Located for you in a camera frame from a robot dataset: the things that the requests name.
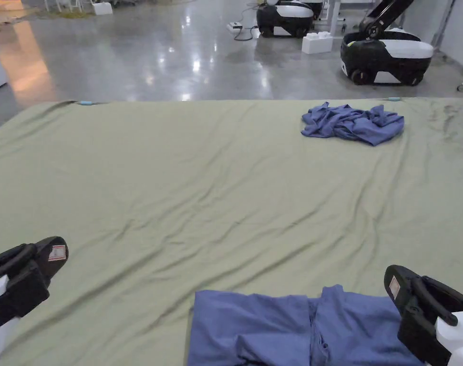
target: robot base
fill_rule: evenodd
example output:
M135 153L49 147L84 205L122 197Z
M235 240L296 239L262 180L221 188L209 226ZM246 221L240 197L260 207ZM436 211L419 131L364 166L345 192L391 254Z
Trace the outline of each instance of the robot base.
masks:
M257 9L257 25L262 37L305 37L315 18L313 9L300 1L262 4Z
M381 40L348 34L341 44L341 69L357 85L418 85L430 66L434 48L401 30L384 32Z

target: concrete floor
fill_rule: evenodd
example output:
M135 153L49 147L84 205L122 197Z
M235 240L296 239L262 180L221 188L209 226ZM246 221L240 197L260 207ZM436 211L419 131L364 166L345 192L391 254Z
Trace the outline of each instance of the concrete floor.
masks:
M0 124L30 105L65 99L187 101L463 97L463 73L435 57L417 87L356 86L335 51L300 52L301 40L237 42L225 25L251 0L151 0L113 16L33 19L0 30L10 84L0 88ZM254 12L243 23L253 24Z

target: power strip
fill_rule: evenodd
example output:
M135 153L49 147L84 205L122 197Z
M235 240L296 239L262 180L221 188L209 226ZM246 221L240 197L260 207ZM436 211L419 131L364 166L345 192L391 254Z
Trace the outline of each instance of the power strip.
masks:
M226 28L230 33L238 34L242 31L243 25L241 23L238 23L237 21L232 21L231 23L228 23L226 25Z

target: folded blue garment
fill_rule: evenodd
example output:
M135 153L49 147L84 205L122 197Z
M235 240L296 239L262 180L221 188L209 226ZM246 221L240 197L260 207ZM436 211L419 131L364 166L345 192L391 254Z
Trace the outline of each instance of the folded blue garment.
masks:
M302 134L307 137L339 137L345 140L362 141L377 146L399 135L404 128L404 117L385 112L383 105L370 111L354 109L348 104L312 108L303 116L306 123Z
M188 366L422 366L397 339L388 297L195 294Z

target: white box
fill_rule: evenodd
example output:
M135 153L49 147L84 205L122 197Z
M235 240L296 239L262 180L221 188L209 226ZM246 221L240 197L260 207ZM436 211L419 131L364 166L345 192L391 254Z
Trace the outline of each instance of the white box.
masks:
M333 37L329 32L309 33L303 38L303 52L308 55L331 52L332 48Z
M113 13L113 7L108 2L98 2L92 4L92 6L94 7L95 15L106 15Z

